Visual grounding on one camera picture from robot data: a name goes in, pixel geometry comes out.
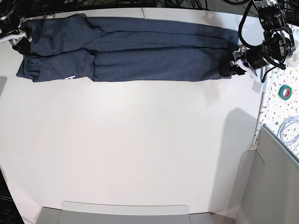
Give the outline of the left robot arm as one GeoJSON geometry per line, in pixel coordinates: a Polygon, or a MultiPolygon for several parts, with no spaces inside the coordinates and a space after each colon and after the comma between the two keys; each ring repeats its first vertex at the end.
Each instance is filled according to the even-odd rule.
{"type": "Polygon", "coordinates": [[[232,52],[230,60],[219,65],[218,72],[222,77],[249,73],[256,78],[256,70],[267,66],[273,69],[286,69],[286,61],[296,50],[291,24],[299,23],[297,11],[287,12],[284,0],[244,0],[240,5],[247,4],[238,27],[241,42],[238,51],[232,52]],[[263,28],[264,40],[259,45],[245,41],[242,29],[252,7],[257,10],[259,22],[263,28]]]}

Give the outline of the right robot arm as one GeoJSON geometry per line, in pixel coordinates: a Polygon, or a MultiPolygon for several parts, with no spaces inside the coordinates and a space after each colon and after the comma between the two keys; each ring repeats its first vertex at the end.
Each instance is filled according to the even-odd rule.
{"type": "Polygon", "coordinates": [[[9,42],[21,55],[30,53],[30,42],[26,30],[21,28],[24,18],[15,11],[12,0],[0,1],[0,43],[9,42]]]}

